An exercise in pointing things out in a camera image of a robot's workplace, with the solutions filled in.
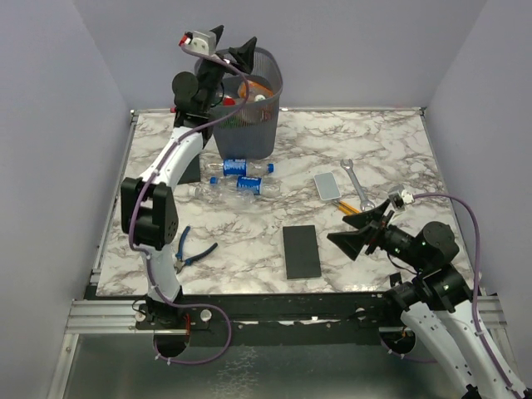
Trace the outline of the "crushed orange plastic bottle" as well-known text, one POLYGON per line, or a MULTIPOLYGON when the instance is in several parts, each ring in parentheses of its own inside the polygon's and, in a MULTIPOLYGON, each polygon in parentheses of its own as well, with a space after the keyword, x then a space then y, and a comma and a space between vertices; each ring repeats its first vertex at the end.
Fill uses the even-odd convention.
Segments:
POLYGON ((239 85, 238 94, 240 98, 245 98, 247 89, 249 89, 248 101, 263 101, 274 96, 273 91, 268 89, 265 85, 248 80, 248 84, 242 82, 239 85))

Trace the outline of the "green plastic bottle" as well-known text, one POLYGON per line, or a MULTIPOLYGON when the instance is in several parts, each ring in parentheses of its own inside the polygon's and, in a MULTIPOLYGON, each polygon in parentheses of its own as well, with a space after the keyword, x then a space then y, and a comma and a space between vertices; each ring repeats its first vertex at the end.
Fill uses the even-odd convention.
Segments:
POLYGON ((221 129, 233 129, 233 128, 240 127, 241 125, 242 125, 242 118, 241 118, 240 113, 227 116, 227 118, 223 119, 219 123, 219 127, 221 129))

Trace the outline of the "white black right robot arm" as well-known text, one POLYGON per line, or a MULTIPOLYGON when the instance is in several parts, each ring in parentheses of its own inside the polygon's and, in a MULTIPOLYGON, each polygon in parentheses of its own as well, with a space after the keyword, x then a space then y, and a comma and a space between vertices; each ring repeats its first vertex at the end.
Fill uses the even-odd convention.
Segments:
POLYGON ((393 195, 375 209, 347 215, 352 230, 328 239, 350 259, 376 249, 416 271, 410 282, 388 289, 382 316, 404 324, 428 349, 463 398, 529 398, 531 390, 505 360, 478 309, 479 285, 469 285, 452 261, 459 253, 451 227, 432 221, 412 236, 391 223, 414 196, 393 195))

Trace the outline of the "red label clear bottle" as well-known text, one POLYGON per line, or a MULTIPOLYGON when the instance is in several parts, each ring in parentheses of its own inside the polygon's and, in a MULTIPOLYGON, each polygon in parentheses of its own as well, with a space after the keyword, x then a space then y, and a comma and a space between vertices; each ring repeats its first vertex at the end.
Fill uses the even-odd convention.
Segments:
MULTIPOLYGON (((233 108, 238 108, 243 103, 243 98, 225 96, 222 100, 222 106, 227 112, 231 112, 233 108)), ((252 125, 259 123, 260 110, 253 106, 253 102, 247 102, 245 107, 242 108, 239 113, 242 118, 243 125, 252 125)))

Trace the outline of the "small orange juice bottle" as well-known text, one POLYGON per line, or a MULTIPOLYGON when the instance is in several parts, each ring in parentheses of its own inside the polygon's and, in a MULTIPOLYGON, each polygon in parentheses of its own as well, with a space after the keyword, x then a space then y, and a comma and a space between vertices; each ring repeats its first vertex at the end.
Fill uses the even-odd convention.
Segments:
POLYGON ((265 123, 267 121, 270 121, 272 119, 272 114, 273 114, 273 108, 271 106, 262 107, 259 112, 260 122, 265 123))

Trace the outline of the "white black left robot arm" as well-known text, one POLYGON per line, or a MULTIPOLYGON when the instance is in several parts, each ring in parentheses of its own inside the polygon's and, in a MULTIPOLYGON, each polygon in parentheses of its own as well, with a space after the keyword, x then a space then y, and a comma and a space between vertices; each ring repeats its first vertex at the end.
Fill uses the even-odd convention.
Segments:
POLYGON ((180 49, 197 57, 199 67, 178 73, 171 83, 175 119, 169 141, 139 177, 123 179, 120 187, 121 228, 130 248, 142 257, 148 280, 145 315, 166 328, 178 326, 185 309, 171 248, 179 223, 175 187, 204 149, 214 126, 225 120, 211 113, 224 75, 245 79, 254 69, 256 37, 231 47, 230 58, 225 59, 217 50, 223 32, 223 26, 217 26, 186 32, 180 39, 180 49))

